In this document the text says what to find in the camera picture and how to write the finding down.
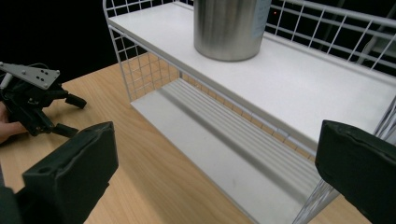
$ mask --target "white shelf board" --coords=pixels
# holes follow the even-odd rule
[[[193,46],[193,11],[187,5],[152,7],[113,17],[109,24],[313,149],[324,119],[372,133],[396,94],[394,77],[272,35],[264,35],[252,59],[208,59]]]
[[[132,105],[259,223],[291,223],[319,181],[313,162],[182,79]]]

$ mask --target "wire rack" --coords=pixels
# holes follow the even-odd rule
[[[175,1],[104,1],[114,17]],[[192,5],[193,1],[181,1]],[[265,31],[348,62],[396,76],[396,21],[307,1],[273,1]],[[180,77],[177,69],[148,53],[132,39],[110,29],[133,101]]]
[[[193,4],[193,1],[187,0],[104,0],[103,7],[108,19],[170,2]],[[233,99],[184,73],[155,52],[144,49],[144,46],[118,29],[109,26],[109,31],[131,102],[182,78],[308,159],[315,158],[315,151],[311,148],[282,133],[266,120],[255,117]],[[273,0],[265,32],[368,70],[396,76],[396,21],[394,20],[307,1]],[[396,138],[395,106],[394,100],[389,107],[389,112],[377,128],[377,132],[383,132],[383,135],[387,134],[393,139]],[[333,192],[333,188],[326,184],[323,188],[329,188],[324,192]],[[338,194],[335,192],[332,195],[333,197],[327,199],[328,202]],[[312,205],[315,209],[317,198],[314,197],[314,199],[312,204],[307,204],[307,207]],[[311,207],[305,212],[305,214],[301,213],[299,218],[306,214],[314,214]]]

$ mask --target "wooden table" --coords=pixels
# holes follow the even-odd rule
[[[88,103],[55,101],[44,112],[54,124],[80,130],[113,121],[120,167],[86,223],[250,223],[187,157],[129,104],[117,65],[64,83]],[[56,134],[21,134],[0,146],[6,186],[23,188],[21,174],[67,141]],[[311,223],[368,223],[340,196]]]

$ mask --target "white wire shelf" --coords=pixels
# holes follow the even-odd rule
[[[109,24],[313,149],[324,119],[372,133],[396,94],[394,77],[273,35],[264,36],[253,59],[207,59],[193,47],[192,14],[173,3],[113,17]]]
[[[396,26],[392,20],[306,1],[273,3],[271,10],[279,16],[268,21],[260,53],[237,63],[214,61],[195,50],[193,11],[187,4],[172,0],[105,0],[104,10],[131,104],[252,219],[290,223],[318,180],[313,164],[297,161],[300,157],[296,153],[274,143],[266,133],[250,136],[257,127],[246,121],[239,123],[241,117],[228,115],[228,108],[213,98],[236,105],[242,115],[257,119],[313,157],[324,119],[354,125],[369,133],[376,130],[393,139],[394,101],[390,104],[396,95],[396,78],[389,71],[396,67],[391,58]],[[289,18],[296,20],[291,27],[285,23]],[[311,34],[301,29],[307,24],[313,28]],[[331,26],[334,32],[325,37],[317,35],[323,25]],[[354,44],[339,42],[350,32],[357,33]],[[181,78],[186,75],[214,92],[214,96],[209,93],[212,98],[207,97],[187,84]],[[238,154],[236,148],[240,149],[239,155],[234,157]],[[268,148],[291,154],[276,158],[279,163],[272,164],[268,158],[275,157],[266,151]],[[239,190],[231,184],[233,175],[240,175],[233,170],[233,164],[249,167],[242,174],[249,180],[237,179],[238,183],[246,181]],[[302,168],[305,175],[304,183],[288,189],[303,195],[298,202],[289,197],[290,191],[282,189],[293,182],[290,173],[282,173],[289,166]],[[262,167],[267,167],[272,175],[260,172]],[[272,177],[287,182],[281,181],[265,192],[262,188],[273,181]],[[248,186],[253,186],[255,193],[240,195]],[[249,198],[252,195],[258,196],[256,202]],[[288,210],[287,215],[272,210],[279,199],[285,205],[282,209]],[[274,215],[262,216],[268,212]]]
[[[132,105],[258,223],[291,223],[320,180],[312,161],[182,78]]]

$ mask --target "stainless steel canister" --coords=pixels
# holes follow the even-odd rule
[[[195,0],[194,46],[206,57],[241,61],[260,51],[271,0]]]

